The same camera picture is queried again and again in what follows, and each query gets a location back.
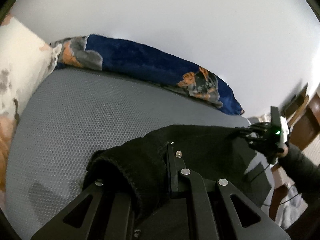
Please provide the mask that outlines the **person right forearm dark sleeve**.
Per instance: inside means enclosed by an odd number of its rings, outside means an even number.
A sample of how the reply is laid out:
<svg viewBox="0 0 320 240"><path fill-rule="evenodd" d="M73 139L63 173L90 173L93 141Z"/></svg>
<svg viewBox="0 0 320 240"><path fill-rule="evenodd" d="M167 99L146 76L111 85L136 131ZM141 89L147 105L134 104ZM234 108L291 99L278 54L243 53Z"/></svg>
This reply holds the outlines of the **person right forearm dark sleeve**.
<svg viewBox="0 0 320 240"><path fill-rule="evenodd" d="M285 143L286 155L279 157L278 163L295 182L297 191L311 204L319 198L319 167L316 166L295 145Z"/></svg>

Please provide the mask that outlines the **person right hand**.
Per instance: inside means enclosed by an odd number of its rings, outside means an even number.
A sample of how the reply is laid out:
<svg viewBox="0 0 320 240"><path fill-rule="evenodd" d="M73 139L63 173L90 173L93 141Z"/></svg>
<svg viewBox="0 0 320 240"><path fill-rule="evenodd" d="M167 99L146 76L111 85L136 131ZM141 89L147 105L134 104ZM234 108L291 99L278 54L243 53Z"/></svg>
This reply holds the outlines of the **person right hand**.
<svg viewBox="0 0 320 240"><path fill-rule="evenodd" d="M286 157L289 152L289 146L288 142L283 143L282 147L278 148L277 158Z"/></svg>

